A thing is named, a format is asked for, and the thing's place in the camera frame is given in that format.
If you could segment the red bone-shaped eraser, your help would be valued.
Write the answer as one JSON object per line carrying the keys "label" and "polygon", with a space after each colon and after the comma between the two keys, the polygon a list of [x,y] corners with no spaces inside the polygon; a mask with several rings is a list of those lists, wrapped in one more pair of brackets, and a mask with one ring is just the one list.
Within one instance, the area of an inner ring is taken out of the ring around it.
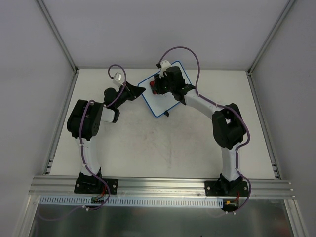
{"label": "red bone-shaped eraser", "polygon": [[156,83],[155,83],[154,80],[150,82],[150,87],[151,87],[152,93],[154,95],[157,95],[158,94],[158,89],[156,87]]}

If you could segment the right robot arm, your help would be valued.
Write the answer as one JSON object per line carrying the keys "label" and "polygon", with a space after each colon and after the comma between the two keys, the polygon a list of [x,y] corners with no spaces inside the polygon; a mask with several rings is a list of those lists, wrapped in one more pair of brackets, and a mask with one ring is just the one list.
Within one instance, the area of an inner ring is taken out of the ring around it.
{"label": "right robot arm", "polygon": [[218,105],[198,94],[194,85],[185,82],[178,66],[171,66],[169,63],[163,66],[162,63],[157,63],[156,67],[160,72],[154,75],[154,80],[150,82],[153,94],[171,93],[176,101],[198,110],[212,121],[213,137],[221,147],[223,165],[219,179],[210,189],[224,196],[237,194],[243,182],[238,170],[237,150],[246,134],[238,106],[234,103]]}

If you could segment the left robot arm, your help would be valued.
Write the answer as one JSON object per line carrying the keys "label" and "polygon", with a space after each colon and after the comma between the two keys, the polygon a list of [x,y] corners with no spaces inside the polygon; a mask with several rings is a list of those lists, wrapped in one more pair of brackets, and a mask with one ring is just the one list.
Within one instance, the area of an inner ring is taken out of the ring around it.
{"label": "left robot arm", "polygon": [[116,123],[121,106],[126,101],[137,99],[145,88],[130,83],[121,85],[119,90],[110,87],[104,91],[104,102],[79,99],[73,108],[68,121],[67,130],[75,138],[79,147],[82,168],[76,179],[76,194],[108,193],[110,189],[102,179],[101,165],[97,158],[96,137],[101,122]]}

